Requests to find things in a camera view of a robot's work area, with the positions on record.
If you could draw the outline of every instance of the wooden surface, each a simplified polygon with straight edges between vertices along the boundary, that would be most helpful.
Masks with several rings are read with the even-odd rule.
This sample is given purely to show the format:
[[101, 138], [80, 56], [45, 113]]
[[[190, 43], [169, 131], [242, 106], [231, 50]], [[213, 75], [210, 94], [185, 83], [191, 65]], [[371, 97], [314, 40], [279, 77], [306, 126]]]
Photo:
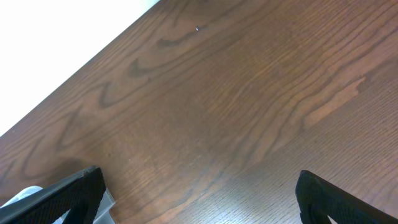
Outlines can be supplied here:
[[0, 138], [0, 203], [96, 164], [118, 223], [299, 223], [308, 169], [398, 217], [397, 3], [161, 1]]

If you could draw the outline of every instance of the white wall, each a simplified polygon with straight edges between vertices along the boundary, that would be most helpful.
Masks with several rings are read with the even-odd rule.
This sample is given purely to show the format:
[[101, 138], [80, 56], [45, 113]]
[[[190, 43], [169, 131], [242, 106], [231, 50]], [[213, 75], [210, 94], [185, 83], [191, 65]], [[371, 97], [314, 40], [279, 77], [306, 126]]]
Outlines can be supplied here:
[[0, 136], [157, 1], [0, 1]]

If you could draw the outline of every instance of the brown wooden tabletop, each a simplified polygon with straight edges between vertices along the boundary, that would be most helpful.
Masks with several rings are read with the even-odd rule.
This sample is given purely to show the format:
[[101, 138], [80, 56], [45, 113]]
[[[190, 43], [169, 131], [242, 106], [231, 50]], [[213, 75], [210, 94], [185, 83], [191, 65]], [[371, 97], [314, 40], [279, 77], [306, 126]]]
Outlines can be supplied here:
[[0, 138], [0, 203], [95, 164], [117, 223], [299, 223], [308, 169], [398, 217], [397, 3], [159, 2]]

